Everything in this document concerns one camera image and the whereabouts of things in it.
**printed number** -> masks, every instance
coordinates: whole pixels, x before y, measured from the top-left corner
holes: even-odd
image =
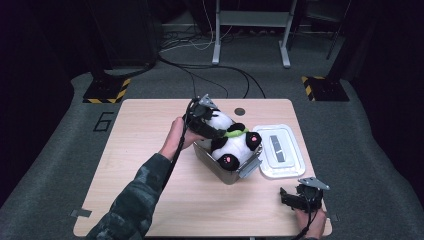
[[[103,116],[107,114],[114,114],[114,112],[102,112],[99,117],[99,121],[97,121],[96,126],[93,129],[93,132],[106,132],[109,129],[109,125],[112,120],[103,119]]]

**yellow and black hazard tape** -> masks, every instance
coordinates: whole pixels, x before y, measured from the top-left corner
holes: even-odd
[[[131,82],[131,79],[127,79],[122,83],[122,87],[119,90],[119,92],[118,92],[118,94],[115,98],[107,98],[107,99],[85,98],[83,100],[83,102],[84,103],[119,103],[119,102],[121,102],[122,98],[124,97],[130,82]]]
[[[310,85],[311,79],[325,80],[325,77],[302,77],[303,86],[305,87],[306,95],[308,96],[309,101],[315,101],[316,99],[312,91],[312,86]]]

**camouflage sleeve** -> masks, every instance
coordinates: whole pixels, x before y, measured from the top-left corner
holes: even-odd
[[[109,212],[86,239],[129,239],[136,231],[144,237],[162,193],[162,184],[171,162],[154,154],[138,170],[135,178],[118,195]]]

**container lid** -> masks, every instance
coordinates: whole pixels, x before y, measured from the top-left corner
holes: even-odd
[[[260,168],[270,178],[298,177],[305,173],[305,162],[291,128],[285,124],[258,125],[254,132],[262,137]]]

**black cable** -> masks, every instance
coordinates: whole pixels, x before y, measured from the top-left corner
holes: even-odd
[[[309,199],[306,196],[305,196],[305,199],[306,199],[306,206],[308,207],[308,223],[306,224],[306,227],[304,227],[302,229],[302,231],[300,231],[300,233],[297,234],[296,237],[294,237],[292,240],[299,240],[303,236],[305,236],[305,234],[309,231],[309,227],[311,226],[312,222],[315,220],[315,217],[317,216],[317,213],[318,213],[318,209],[316,209],[315,210],[315,215],[312,218],[311,204],[309,202]]]
[[[166,60],[166,59],[162,58],[161,56],[159,56],[159,57],[158,57],[158,60],[159,60],[159,61],[162,61],[162,62],[164,62],[164,63],[166,63],[166,64],[169,64],[169,65],[172,65],[172,66],[178,67],[178,68],[180,68],[180,69],[182,69],[183,71],[186,71],[186,72],[188,72],[188,73],[191,73],[191,72],[189,72],[189,71],[188,71],[188,70],[186,70],[186,69],[211,69],[211,68],[223,68],[223,69],[230,69],[230,70],[236,71],[236,72],[238,72],[238,73],[242,74],[242,75],[244,76],[244,78],[246,79],[246,82],[247,82],[247,90],[246,90],[246,93],[244,94],[243,98],[246,98],[246,96],[247,96],[247,94],[248,94],[248,92],[249,92],[249,90],[250,90],[250,82],[249,82],[249,78],[250,78],[250,79],[252,79],[252,80],[255,82],[256,86],[257,86],[257,87],[259,88],[259,90],[261,91],[262,96],[263,96],[264,98],[266,98],[266,96],[265,96],[265,92],[263,91],[262,87],[259,85],[258,81],[257,81],[257,80],[256,80],[256,79],[252,76],[252,75],[250,75],[249,73],[247,73],[247,72],[245,72],[244,70],[241,70],[241,69],[239,69],[239,68],[230,67],[230,66],[222,66],[222,65],[199,65],[199,64],[174,63],[174,62],[170,62],[170,61],[168,61],[168,60]]]

